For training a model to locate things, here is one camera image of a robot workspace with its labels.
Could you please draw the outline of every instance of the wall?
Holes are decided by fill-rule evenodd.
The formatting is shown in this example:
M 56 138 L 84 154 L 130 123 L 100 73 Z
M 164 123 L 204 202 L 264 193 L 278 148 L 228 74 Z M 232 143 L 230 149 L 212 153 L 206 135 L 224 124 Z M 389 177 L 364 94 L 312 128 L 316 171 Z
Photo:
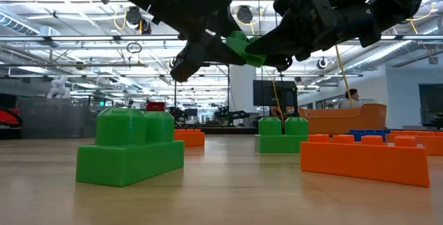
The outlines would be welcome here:
M 29 80 L 30 83 L 23 83 L 21 80 L 2 79 L 0 80 L 0 93 L 28 97 L 49 93 L 51 82 L 42 82 L 40 79 Z
M 386 87 L 386 68 L 384 65 L 375 71 L 363 72 L 363 77 L 348 78 L 350 88 L 359 90 L 361 99 L 374 99 L 376 103 L 388 104 L 388 91 Z M 338 87 L 321 87 L 319 92 L 302 94 L 298 97 L 298 104 L 305 105 L 326 98 L 343 95 L 346 92 L 345 82 L 341 80 Z
M 421 125 L 419 84 L 442 84 L 443 66 L 429 65 L 422 60 L 386 70 L 388 83 L 388 127 L 401 129 L 404 125 Z

